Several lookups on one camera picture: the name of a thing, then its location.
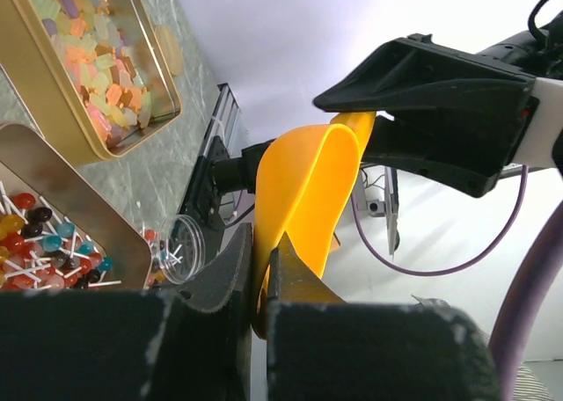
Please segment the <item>yellow plastic scoop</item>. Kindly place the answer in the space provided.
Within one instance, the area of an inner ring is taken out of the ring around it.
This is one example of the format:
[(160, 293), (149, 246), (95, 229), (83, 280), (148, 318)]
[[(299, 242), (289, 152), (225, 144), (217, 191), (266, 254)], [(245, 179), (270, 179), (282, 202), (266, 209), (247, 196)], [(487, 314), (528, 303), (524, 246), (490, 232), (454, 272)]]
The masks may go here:
[(259, 338), (267, 336), (271, 252), (288, 237), (299, 259), (316, 277), (323, 276), (375, 123), (373, 112), (339, 113), (328, 124), (281, 135), (261, 158), (252, 253), (252, 328)]

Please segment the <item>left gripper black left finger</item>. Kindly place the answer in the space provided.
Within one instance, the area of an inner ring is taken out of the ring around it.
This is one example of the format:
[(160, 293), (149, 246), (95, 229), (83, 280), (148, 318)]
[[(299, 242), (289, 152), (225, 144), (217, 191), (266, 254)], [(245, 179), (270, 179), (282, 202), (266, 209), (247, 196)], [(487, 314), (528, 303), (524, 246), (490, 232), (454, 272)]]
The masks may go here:
[(4, 400), (246, 400), (252, 227), (161, 290), (6, 291)]

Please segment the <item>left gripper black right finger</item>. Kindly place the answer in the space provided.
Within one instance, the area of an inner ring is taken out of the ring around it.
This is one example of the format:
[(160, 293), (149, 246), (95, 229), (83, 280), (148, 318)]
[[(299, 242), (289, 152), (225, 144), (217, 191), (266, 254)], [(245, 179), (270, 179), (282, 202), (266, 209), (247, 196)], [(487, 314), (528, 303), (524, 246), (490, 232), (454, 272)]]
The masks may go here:
[(461, 310), (346, 303), (288, 237), (270, 256), (267, 394), (272, 400), (498, 400), (478, 327)]

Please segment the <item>gold tin of lollipops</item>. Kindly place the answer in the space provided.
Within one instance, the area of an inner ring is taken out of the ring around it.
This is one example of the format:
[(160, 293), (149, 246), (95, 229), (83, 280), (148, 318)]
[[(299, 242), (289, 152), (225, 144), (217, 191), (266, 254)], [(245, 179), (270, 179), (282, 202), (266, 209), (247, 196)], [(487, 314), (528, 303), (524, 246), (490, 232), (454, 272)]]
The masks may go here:
[(38, 133), (1, 126), (1, 288), (141, 289), (148, 244)]

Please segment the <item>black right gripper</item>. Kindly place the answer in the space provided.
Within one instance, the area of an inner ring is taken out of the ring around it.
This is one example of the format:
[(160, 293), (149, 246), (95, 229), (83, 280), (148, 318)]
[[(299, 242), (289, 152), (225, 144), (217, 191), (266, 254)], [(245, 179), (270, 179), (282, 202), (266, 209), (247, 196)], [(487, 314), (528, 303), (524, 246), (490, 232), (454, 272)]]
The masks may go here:
[[(388, 41), (345, 78), (313, 99), (325, 112), (461, 109), (463, 98), (506, 91), (520, 98), (535, 76), (562, 75), (562, 12), (477, 55), (435, 44), (415, 34)], [(395, 113), (376, 118), (362, 160), (431, 179), (480, 198), (492, 191), (533, 119), (478, 114)]]

